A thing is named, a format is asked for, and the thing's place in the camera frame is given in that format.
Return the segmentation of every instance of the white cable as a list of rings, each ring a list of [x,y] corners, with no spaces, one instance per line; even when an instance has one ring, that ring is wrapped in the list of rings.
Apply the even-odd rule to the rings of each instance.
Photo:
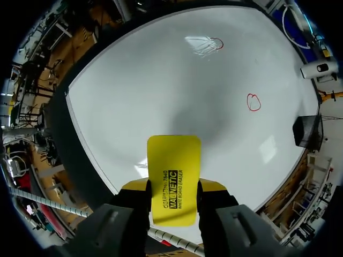
[[[288,40],[290,40],[290,42],[295,44],[297,47],[300,47],[302,49],[311,49],[311,47],[308,45],[308,43],[307,43],[307,46],[302,46],[302,45],[298,44],[297,42],[295,42],[293,39],[291,39],[290,36],[287,34],[286,28],[285,28],[285,15],[286,15],[287,10],[288,10],[288,5],[286,5],[284,12],[282,13],[282,29],[284,30],[285,36],[288,38]]]
[[[13,188],[13,187],[9,187],[9,191],[10,191],[10,193],[12,195],[24,197],[24,198],[30,199],[30,200],[32,200],[34,202],[38,202],[38,203],[41,203],[43,205],[49,206],[51,208],[62,210],[62,211],[65,211],[67,213],[73,213],[73,214],[76,214],[78,216],[85,217],[85,218],[90,216],[90,213],[87,212],[87,211],[80,210],[80,209],[77,209],[77,208],[74,208],[74,207],[69,207],[69,206],[66,206],[66,205],[62,205],[62,204],[60,204],[58,202],[53,202],[53,201],[50,201],[50,200],[45,199],[43,197],[40,197],[40,196],[37,196],[37,195],[34,195],[34,194],[30,194],[30,193],[27,193],[25,191],[22,191],[22,190]]]
[[[183,248],[191,253],[197,254],[198,256],[205,256],[204,248],[202,246],[199,246],[197,244],[194,244],[192,242],[189,242],[185,239],[174,236],[167,232],[154,229],[154,228],[149,228],[148,235],[152,238],[154,237],[161,238],[162,240],[165,240],[176,247]]]
[[[8,153],[8,155],[11,155],[11,154],[16,154],[16,153],[24,153],[24,154],[27,154],[26,151],[14,151],[14,152],[10,152]]]
[[[58,202],[53,202],[53,201],[45,199],[43,197],[40,197],[40,196],[37,196],[34,194],[30,194],[30,193],[27,193],[25,191],[22,191],[22,190],[19,190],[19,189],[10,187],[10,186],[9,186],[9,191],[12,195],[27,198],[27,199],[30,199],[34,202],[38,202],[38,203],[41,203],[43,205],[49,206],[51,208],[62,210],[62,211],[65,211],[67,213],[73,213],[73,214],[76,214],[78,216],[85,217],[85,218],[90,216],[90,213],[85,211],[85,210],[81,210],[81,209],[69,207],[66,205],[62,205]],[[170,244],[172,244],[176,247],[183,248],[183,249],[185,249],[191,253],[197,254],[198,256],[205,256],[204,248],[202,246],[199,246],[197,244],[194,244],[192,242],[189,242],[185,239],[174,236],[174,235],[169,234],[167,232],[164,232],[164,231],[161,231],[158,229],[154,229],[154,228],[149,228],[148,235],[150,237],[154,238],[155,240],[156,240],[156,237],[158,237],[162,240],[169,242]]]
[[[14,159],[14,158],[20,159],[20,160],[23,162],[24,166],[25,166],[25,170],[27,170],[27,166],[26,166],[26,163],[25,163],[25,161],[23,160],[23,158],[21,158],[20,156],[16,155],[16,156],[13,156],[13,157],[10,158],[10,159]]]

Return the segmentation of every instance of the red marker drawing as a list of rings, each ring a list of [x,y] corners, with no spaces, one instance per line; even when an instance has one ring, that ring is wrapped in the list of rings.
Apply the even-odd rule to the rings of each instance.
[[[250,111],[258,111],[261,109],[261,101],[259,100],[258,96],[255,94],[248,94],[247,95],[247,106]]]

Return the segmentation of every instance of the red circle drawing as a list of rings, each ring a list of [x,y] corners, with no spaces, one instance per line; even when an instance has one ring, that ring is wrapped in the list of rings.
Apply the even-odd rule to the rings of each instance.
[[[219,38],[217,38],[217,37],[211,37],[211,39],[212,39],[212,40],[219,40],[220,43],[221,43],[221,46],[220,46],[220,47],[217,47],[216,50],[220,50],[220,49],[222,49],[222,48],[224,47],[224,43],[223,43],[222,39],[219,39]]]
[[[259,107],[258,108],[255,108],[255,109],[252,109],[251,108],[251,104],[249,105],[249,98],[250,99],[256,99],[257,100],[257,102],[258,102],[258,105],[259,105]],[[255,94],[248,94],[247,95],[247,106],[248,106],[248,108],[249,108],[249,110],[250,111],[258,111],[259,109],[261,109],[261,101],[259,100],[259,98],[258,98],[258,96],[257,95],[255,95]]]

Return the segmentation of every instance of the whiteboard surface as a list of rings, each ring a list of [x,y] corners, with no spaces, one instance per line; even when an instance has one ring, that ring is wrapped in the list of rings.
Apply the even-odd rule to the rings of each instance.
[[[195,134],[202,141],[200,176],[256,210],[303,153],[293,138],[297,116],[318,110],[302,65],[258,10],[192,9],[111,44],[72,82],[67,103],[85,152],[114,194],[147,176],[149,137]],[[160,229],[202,241],[198,224]]]

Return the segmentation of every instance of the yellow eraser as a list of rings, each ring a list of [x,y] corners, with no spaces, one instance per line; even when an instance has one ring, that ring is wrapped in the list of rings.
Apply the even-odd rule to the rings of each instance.
[[[201,141],[195,135],[154,135],[147,143],[153,222],[193,225],[197,213]]]

